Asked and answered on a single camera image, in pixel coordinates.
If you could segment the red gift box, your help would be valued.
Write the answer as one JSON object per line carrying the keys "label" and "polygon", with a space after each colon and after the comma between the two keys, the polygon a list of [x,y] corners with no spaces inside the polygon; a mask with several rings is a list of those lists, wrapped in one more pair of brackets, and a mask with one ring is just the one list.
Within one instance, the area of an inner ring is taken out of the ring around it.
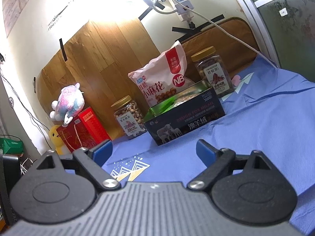
{"label": "red gift box", "polygon": [[57,132],[70,152],[111,140],[91,107],[81,111],[66,127],[59,126]]}

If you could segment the yellow duck plush toy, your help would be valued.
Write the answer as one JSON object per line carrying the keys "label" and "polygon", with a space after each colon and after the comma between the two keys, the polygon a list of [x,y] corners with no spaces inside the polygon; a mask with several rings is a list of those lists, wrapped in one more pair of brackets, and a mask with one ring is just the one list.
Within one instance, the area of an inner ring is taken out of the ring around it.
{"label": "yellow duck plush toy", "polygon": [[54,125],[50,128],[49,138],[50,138],[51,142],[53,143],[53,145],[55,146],[55,151],[59,155],[63,155],[64,154],[64,151],[63,151],[64,142],[61,139],[61,137],[57,131],[58,128],[59,128],[59,125]]}

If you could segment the nut jar left gold lid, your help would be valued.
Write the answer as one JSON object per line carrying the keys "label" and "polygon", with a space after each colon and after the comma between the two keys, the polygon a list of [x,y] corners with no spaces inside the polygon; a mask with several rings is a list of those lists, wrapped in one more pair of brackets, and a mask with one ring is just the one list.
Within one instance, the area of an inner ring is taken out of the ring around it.
{"label": "nut jar left gold lid", "polygon": [[127,138],[133,139],[144,134],[147,129],[144,125],[144,116],[138,104],[127,95],[111,105],[114,116]]}

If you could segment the nut jar gold lid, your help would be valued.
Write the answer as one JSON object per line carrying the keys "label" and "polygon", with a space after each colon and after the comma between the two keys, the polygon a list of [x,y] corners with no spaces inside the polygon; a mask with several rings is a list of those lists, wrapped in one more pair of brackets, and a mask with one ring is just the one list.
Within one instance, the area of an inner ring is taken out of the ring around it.
{"label": "nut jar gold lid", "polygon": [[202,80],[206,80],[219,98],[234,91],[231,77],[214,46],[207,47],[191,56]]}
{"label": "nut jar gold lid", "polygon": [[144,125],[144,116],[138,104],[127,95],[111,105],[114,116],[127,138],[133,139],[144,134],[147,129]]}

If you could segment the black sheep-print box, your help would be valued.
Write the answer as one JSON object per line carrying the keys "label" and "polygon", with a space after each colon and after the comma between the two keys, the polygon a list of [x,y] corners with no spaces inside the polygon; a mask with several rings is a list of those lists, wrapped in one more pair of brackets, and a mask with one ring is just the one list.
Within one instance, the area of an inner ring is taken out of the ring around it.
{"label": "black sheep-print box", "polygon": [[151,107],[144,123],[160,146],[223,116],[214,88],[202,80]]}

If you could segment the pink white plush toy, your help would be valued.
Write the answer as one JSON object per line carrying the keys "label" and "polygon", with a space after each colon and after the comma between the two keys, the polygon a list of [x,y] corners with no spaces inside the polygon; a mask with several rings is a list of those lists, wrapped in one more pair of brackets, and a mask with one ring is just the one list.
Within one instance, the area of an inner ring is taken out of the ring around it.
{"label": "pink white plush toy", "polygon": [[63,122],[62,126],[67,127],[73,118],[82,111],[84,105],[80,84],[68,85],[61,89],[58,100],[51,103],[50,118],[52,121]]}

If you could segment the blue bed sheet cloth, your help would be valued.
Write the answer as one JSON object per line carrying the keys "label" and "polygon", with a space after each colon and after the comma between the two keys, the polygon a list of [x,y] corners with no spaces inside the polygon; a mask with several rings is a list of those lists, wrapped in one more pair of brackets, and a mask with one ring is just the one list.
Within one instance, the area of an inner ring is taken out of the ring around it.
{"label": "blue bed sheet cloth", "polygon": [[158,146],[149,133],[114,141],[105,171],[123,191],[105,197],[90,222],[73,235],[244,235],[245,227],[217,214],[204,194],[184,188],[205,169],[196,154],[199,139],[238,154],[264,154],[298,196],[286,224],[290,232],[314,231],[314,83],[275,69],[262,59],[241,73],[240,91],[222,103],[225,116]]}

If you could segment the green basket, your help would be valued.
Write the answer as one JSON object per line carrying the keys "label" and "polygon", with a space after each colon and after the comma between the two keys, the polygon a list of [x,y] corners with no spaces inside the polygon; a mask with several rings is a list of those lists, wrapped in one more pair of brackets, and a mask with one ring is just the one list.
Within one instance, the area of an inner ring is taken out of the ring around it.
{"label": "green basket", "polygon": [[1,137],[1,150],[6,155],[23,155],[23,142]]}

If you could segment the wooden board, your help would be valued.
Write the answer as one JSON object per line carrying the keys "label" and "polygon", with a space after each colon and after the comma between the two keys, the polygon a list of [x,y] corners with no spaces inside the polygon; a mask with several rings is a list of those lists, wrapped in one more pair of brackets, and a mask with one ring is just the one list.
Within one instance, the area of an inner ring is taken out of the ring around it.
{"label": "wooden board", "polygon": [[87,22],[41,70],[36,79],[37,98],[46,114],[60,91],[80,84],[85,105],[97,114],[110,138],[123,130],[112,104],[129,95],[142,112],[148,104],[128,74],[158,57],[159,51],[139,19],[120,23]]}

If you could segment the nut jar right gold lid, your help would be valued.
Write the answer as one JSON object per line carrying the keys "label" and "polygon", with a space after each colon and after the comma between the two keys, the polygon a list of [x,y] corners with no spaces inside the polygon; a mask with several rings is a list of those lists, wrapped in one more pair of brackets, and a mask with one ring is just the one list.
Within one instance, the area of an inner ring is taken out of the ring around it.
{"label": "nut jar right gold lid", "polygon": [[219,98],[234,91],[231,77],[214,46],[207,47],[191,56],[202,80],[206,80]]}

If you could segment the pink NB snack bag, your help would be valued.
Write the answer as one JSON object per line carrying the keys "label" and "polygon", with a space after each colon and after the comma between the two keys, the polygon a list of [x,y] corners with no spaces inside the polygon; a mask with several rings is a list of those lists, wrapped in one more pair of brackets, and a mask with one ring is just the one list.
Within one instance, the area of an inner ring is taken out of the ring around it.
{"label": "pink NB snack bag", "polygon": [[128,73],[128,77],[140,89],[149,107],[153,107],[194,84],[185,77],[186,70],[184,49],[176,41],[147,65]]}

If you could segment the brown cushion headboard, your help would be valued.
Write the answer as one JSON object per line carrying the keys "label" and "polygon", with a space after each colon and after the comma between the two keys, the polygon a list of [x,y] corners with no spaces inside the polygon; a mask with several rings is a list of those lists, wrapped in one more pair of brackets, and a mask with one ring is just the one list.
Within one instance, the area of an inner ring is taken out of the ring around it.
{"label": "brown cushion headboard", "polygon": [[[248,23],[241,18],[233,17],[219,23],[231,35],[259,50],[256,39]],[[187,69],[185,76],[194,82],[201,80],[199,73],[191,60],[191,56],[207,47],[215,47],[227,68],[230,77],[234,77],[249,67],[257,54],[225,33],[211,26],[192,36],[182,43],[186,54]]]}

